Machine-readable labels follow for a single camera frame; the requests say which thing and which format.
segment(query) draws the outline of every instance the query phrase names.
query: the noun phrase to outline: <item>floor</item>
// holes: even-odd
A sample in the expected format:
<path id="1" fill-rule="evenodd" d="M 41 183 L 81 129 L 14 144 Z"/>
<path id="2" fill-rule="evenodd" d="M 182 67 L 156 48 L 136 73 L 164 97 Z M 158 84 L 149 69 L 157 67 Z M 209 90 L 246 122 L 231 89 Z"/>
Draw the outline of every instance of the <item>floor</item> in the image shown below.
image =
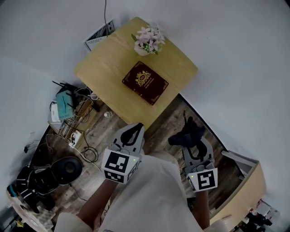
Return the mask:
<path id="1" fill-rule="evenodd" d="M 110 138 L 118 129 L 125 126 L 126 123 L 115 113 L 111 118 L 105 118 L 103 116 L 104 112 L 111 110 L 101 101 L 99 101 L 98 104 L 100 106 L 100 113 L 95 116 L 95 124 L 86 134 L 86 139 L 90 146 L 95 147 L 98 150 L 99 159 L 96 164 L 100 167 L 102 163 L 102 153 L 111 143 Z M 177 96 L 145 132 L 145 144 L 143 147 L 145 154 L 150 154 L 154 151 L 166 151 L 173 155 L 179 163 L 180 172 L 182 172 L 182 168 L 185 165 L 181 148 L 178 146 L 170 146 L 167 139 L 171 135 L 180 131 L 184 126 L 183 111 L 186 111 L 187 117 L 192 116 L 193 120 L 199 126 L 205 126 L 188 105 Z M 223 147 L 210 130 L 206 129 L 204 136 L 213 146 L 215 166 L 218 168 L 218 187 L 209 191 L 209 206 L 210 209 L 213 209 L 219 207 L 240 184 L 240 171 L 233 160 L 221 155 Z M 49 135 L 48 144 L 53 148 L 53 153 L 50 154 L 47 148 L 42 146 L 35 153 L 32 164 L 51 164 L 65 156 L 80 156 L 76 151 L 68 146 L 64 139 L 57 136 Z M 72 183 L 72 185 L 81 198 L 89 199 L 89 197 L 102 184 L 103 176 L 94 165 L 87 163 L 82 159 L 81 161 L 83 163 L 82 174 Z M 187 197 L 192 197 L 193 192 L 191 191 L 189 184 L 184 175 L 182 174 L 181 176 Z M 60 186 L 52 196 L 56 203 L 56 207 L 53 209 L 56 213 L 54 221 L 56 221 L 60 212 L 77 213 L 80 207 L 84 204 L 84 201 L 78 198 L 75 190 L 68 186 Z"/>

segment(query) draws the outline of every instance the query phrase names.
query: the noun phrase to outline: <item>book cover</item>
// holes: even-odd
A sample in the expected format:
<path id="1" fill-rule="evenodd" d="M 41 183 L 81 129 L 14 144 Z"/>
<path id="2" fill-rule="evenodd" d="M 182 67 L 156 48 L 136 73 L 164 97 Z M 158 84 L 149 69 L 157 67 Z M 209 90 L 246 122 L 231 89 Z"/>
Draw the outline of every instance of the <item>book cover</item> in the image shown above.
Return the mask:
<path id="1" fill-rule="evenodd" d="M 122 81 L 136 94 L 154 105 L 168 86 L 168 82 L 151 68 L 138 61 Z"/>

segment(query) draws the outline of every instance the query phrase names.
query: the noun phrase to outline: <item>white shirt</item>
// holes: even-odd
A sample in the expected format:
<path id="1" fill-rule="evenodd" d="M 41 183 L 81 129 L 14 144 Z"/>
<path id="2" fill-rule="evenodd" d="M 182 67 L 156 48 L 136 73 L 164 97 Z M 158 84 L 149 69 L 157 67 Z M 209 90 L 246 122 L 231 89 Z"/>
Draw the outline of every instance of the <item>white shirt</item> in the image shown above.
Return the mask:
<path id="1" fill-rule="evenodd" d="M 144 155 L 126 185 L 119 184 L 100 232 L 202 232 L 190 212 L 179 168 Z M 61 213 L 55 232 L 91 232 L 77 216 Z"/>

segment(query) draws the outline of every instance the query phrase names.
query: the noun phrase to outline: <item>gold emblem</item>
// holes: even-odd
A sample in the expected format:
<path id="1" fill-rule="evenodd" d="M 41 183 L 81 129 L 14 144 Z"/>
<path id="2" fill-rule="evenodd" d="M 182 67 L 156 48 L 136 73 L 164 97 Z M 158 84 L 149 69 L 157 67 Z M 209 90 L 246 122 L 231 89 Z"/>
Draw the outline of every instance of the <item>gold emblem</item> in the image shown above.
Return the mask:
<path id="1" fill-rule="evenodd" d="M 151 76 L 151 73 L 142 71 L 142 73 L 140 72 L 137 73 L 136 75 L 137 79 L 135 81 L 137 81 L 139 86 L 142 86 L 148 80 L 150 76 Z"/>

